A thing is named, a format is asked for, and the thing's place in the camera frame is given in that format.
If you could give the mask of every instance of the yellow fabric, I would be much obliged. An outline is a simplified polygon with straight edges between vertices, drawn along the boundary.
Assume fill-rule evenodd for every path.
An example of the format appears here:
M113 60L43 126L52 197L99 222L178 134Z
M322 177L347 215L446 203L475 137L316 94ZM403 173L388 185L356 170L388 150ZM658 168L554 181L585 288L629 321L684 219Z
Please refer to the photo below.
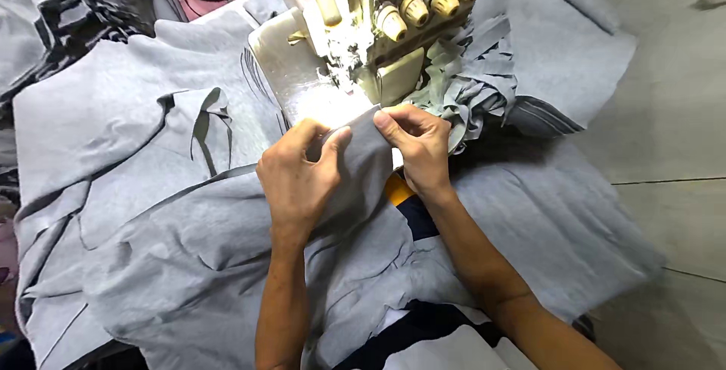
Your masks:
M383 190L386 192L388 200L395 207L398 207L400 203L415 194L408 184L406 184L406 180L400 178L397 173L391 174L388 180L386 180L386 186Z

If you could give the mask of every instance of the grey floor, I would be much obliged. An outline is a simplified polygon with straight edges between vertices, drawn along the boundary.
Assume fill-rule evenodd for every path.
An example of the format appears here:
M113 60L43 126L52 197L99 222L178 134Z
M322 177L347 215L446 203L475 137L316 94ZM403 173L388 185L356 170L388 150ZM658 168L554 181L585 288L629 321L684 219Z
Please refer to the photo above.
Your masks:
M669 263L593 312L598 344L625 370L726 368L726 6L608 1L639 47L576 142Z

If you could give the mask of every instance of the hand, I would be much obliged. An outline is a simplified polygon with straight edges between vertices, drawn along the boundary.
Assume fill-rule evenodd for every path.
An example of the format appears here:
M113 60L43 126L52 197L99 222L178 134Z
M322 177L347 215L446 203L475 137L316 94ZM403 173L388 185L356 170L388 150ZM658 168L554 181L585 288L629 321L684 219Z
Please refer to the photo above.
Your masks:
M373 123L403 154L406 180L422 199L453 190L449 181L448 121L414 105L398 105L376 112Z
M345 150L350 141L350 127L330 136L317 163L305 158L313 140L329 130L306 118L262 153L257 163L257 177L270 206L273 249L302 250L327 199L340 182L338 151Z

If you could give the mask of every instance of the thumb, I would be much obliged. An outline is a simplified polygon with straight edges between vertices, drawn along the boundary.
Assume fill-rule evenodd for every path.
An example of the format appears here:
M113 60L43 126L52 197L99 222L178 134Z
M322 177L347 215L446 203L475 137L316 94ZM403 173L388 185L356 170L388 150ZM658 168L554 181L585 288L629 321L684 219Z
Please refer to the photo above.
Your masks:
M338 170L338 152L346 149L351 136L350 126L341 127L333 132L322 146L320 160L317 163L325 169Z
M401 129L401 126L396 123L391 115L382 110L379 110L373 115L373 123L378 128L378 132L394 147L401 148L402 145L405 145L408 137L410 137L404 129Z

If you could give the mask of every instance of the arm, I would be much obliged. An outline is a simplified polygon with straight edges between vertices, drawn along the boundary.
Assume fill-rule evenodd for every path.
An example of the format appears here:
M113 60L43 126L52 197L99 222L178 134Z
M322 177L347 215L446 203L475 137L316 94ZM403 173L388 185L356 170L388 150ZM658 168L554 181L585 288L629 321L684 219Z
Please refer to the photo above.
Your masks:
M308 336L303 250L327 199L340 181L338 151L350 128L325 142L320 160L305 159L310 143L328 131L305 119L262 155L257 176L270 206L272 254L255 336L258 369L300 368Z
M404 156L406 180L429 210L459 278L489 317L540 370L617 370L602 350L544 309L469 216L449 181L449 122L412 105L376 113Z

